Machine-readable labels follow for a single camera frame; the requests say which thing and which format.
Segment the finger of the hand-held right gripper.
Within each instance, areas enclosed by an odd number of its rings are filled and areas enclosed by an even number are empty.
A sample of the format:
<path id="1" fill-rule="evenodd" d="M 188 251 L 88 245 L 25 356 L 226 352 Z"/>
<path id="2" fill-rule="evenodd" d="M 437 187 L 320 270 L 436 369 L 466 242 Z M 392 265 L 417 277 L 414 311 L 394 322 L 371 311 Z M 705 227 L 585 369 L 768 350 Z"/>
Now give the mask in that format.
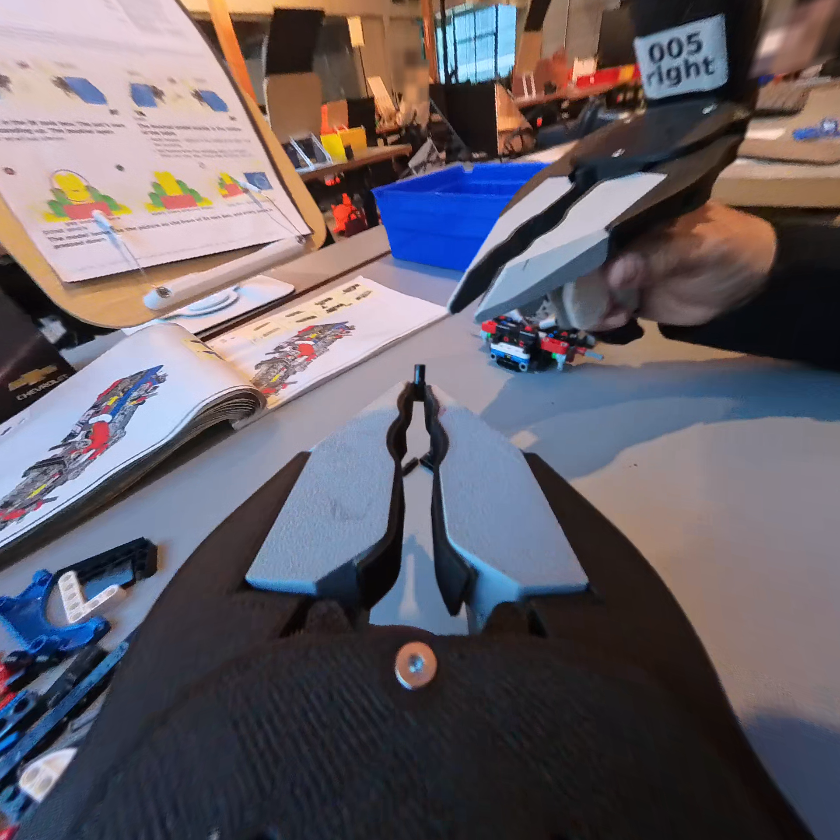
<path id="1" fill-rule="evenodd" d="M 563 220 L 579 197 L 580 187 L 569 177 L 551 176 L 507 206 L 449 299 L 448 311 L 462 312 L 482 298 L 501 271 Z"/>
<path id="2" fill-rule="evenodd" d="M 507 259 L 476 308 L 476 321 L 534 302 L 606 261 L 607 226 L 666 179 L 657 172 L 625 175 L 594 185 L 563 220 Z"/>

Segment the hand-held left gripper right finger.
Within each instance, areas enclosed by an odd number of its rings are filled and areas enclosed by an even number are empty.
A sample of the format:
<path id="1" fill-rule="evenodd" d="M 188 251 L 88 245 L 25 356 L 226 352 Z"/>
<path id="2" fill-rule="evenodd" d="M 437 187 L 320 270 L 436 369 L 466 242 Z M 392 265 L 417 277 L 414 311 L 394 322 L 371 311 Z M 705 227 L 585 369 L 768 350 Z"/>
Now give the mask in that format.
<path id="1" fill-rule="evenodd" d="M 427 385 L 437 587 L 451 615 L 584 592 L 589 579 L 522 451 Z"/>

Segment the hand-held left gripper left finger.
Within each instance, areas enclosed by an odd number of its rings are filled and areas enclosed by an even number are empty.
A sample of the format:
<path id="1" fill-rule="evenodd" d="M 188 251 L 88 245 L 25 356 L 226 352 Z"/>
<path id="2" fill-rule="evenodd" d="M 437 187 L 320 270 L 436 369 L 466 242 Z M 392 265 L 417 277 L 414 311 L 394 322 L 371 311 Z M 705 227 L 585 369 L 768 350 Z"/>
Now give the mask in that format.
<path id="1" fill-rule="evenodd" d="M 400 573 L 411 385 L 400 383 L 308 452 L 246 572 L 256 590 L 369 611 Z"/>

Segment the blue storage bin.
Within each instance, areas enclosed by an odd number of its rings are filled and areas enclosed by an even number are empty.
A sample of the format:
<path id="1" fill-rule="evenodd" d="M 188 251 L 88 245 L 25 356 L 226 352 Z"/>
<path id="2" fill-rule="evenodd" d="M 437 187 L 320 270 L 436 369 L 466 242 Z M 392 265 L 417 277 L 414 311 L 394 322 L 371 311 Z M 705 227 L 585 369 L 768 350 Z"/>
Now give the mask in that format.
<path id="1" fill-rule="evenodd" d="M 464 271 L 515 193 L 542 162 L 453 164 L 376 187 L 373 195 L 392 255 Z"/>

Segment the brick car chassis model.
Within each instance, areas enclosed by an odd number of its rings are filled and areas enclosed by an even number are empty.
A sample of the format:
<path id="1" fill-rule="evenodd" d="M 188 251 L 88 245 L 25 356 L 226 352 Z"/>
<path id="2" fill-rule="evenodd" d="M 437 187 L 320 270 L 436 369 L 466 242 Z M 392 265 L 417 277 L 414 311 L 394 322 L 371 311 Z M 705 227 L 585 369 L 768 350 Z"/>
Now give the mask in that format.
<path id="1" fill-rule="evenodd" d="M 561 326 L 556 318 L 526 317 L 515 311 L 483 321 L 480 331 L 491 359 L 512 371 L 564 371 L 580 359 L 604 359 L 596 352 L 592 335 Z"/>

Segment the person's right forearm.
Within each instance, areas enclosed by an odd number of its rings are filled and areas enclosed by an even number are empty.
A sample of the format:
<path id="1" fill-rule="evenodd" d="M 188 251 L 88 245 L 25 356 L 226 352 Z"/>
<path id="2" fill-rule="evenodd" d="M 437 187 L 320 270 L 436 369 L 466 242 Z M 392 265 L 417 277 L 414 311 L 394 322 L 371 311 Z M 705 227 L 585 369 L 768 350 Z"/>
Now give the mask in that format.
<path id="1" fill-rule="evenodd" d="M 669 339 L 839 371 L 837 226 L 771 224 L 778 249 L 762 290 L 713 320 L 657 323 Z"/>

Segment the person's right hand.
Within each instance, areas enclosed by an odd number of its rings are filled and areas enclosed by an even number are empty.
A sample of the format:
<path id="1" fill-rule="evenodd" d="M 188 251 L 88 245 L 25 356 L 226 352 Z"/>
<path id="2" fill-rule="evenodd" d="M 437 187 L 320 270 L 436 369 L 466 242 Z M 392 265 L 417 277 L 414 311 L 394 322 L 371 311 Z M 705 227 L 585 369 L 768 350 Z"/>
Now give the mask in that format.
<path id="1" fill-rule="evenodd" d="M 631 319 L 698 326 L 765 286 L 778 249 L 771 224 L 719 203 L 648 231 L 602 269 L 612 304 L 601 330 Z"/>

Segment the bright window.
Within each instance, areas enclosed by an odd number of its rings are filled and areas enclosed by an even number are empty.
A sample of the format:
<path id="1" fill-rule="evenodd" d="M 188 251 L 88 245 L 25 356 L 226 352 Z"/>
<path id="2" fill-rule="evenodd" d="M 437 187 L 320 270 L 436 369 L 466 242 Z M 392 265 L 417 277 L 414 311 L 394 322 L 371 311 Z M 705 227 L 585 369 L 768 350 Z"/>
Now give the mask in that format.
<path id="1" fill-rule="evenodd" d="M 508 78 L 516 59 L 519 8 L 513 3 L 433 2 L 440 81 Z"/>

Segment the brown wooden table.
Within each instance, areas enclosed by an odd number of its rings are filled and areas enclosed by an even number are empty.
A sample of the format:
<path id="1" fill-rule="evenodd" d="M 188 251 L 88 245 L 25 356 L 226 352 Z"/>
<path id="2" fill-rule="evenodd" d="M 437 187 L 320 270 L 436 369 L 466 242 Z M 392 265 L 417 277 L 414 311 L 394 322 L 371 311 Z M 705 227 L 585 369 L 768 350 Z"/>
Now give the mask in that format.
<path id="1" fill-rule="evenodd" d="M 315 181 L 326 182 L 338 175 L 346 175 L 350 172 L 369 169 L 373 165 L 394 162 L 401 159 L 407 160 L 412 154 L 412 146 L 409 143 L 396 143 L 389 146 L 365 148 L 359 153 L 354 153 L 353 159 L 351 160 L 318 164 L 311 169 L 298 169 L 296 172 L 305 183 Z"/>

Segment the building instruction booklet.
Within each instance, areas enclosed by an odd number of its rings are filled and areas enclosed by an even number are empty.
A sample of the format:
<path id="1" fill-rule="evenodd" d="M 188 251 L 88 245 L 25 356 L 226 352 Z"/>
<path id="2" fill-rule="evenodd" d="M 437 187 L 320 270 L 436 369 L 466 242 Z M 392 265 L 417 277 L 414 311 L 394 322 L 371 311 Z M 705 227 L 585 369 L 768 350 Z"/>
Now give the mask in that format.
<path id="1" fill-rule="evenodd" d="M 133 332 L 2 438 L 2 564 L 76 527 L 208 429 L 247 426 L 444 316 L 358 276 L 209 341 L 173 323 Z"/>

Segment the red orange plastic object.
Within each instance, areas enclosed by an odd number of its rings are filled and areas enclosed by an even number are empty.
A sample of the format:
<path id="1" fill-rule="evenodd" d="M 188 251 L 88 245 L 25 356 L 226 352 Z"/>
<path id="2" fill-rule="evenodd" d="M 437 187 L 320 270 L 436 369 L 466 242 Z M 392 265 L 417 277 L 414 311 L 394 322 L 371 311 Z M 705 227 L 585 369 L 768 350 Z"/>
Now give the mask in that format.
<path id="1" fill-rule="evenodd" d="M 364 209 L 346 192 L 330 204 L 331 233 L 336 238 L 351 238 L 369 229 Z"/>

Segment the yellow storage bin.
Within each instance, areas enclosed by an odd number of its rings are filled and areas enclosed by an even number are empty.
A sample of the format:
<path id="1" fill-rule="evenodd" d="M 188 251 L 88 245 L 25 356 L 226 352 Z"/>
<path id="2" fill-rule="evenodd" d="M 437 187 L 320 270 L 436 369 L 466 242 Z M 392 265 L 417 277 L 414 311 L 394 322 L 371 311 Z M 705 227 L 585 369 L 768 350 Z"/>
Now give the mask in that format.
<path id="1" fill-rule="evenodd" d="M 368 148 L 365 128 L 333 129 L 320 133 L 321 145 L 333 163 L 354 160 Z"/>

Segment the clear acrylic sign holder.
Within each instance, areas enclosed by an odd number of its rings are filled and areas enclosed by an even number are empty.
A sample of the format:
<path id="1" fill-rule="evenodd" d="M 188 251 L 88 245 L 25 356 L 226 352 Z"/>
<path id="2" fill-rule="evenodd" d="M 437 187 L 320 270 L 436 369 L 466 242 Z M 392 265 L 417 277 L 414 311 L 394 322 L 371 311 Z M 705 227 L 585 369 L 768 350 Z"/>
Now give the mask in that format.
<path id="1" fill-rule="evenodd" d="M 312 172 L 333 163 L 333 158 L 315 133 L 290 137 L 282 144 L 297 172 Z"/>

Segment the pile of loose bricks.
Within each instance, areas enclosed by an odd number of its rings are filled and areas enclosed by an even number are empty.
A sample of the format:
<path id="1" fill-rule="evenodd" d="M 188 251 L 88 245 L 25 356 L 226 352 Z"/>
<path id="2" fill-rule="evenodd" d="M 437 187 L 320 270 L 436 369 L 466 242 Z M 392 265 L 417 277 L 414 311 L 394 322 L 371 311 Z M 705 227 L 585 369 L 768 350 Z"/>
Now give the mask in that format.
<path id="1" fill-rule="evenodd" d="M 159 567 L 159 548 L 134 539 L 58 571 L 37 570 L 2 595 L 2 838 L 14 838 L 52 792 L 86 739 L 134 632 L 115 648 L 113 611 Z"/>

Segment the toy car set box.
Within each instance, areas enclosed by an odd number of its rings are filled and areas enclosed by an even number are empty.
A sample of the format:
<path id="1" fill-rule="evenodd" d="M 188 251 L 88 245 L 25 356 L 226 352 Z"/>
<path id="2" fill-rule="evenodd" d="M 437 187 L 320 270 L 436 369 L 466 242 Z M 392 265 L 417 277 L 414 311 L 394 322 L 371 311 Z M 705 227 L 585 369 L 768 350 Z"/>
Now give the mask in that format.
<path id="1" fill-rule="evenodd" d="M 31 318 L 1 293 L 1 422 L 76 373 Z"/>

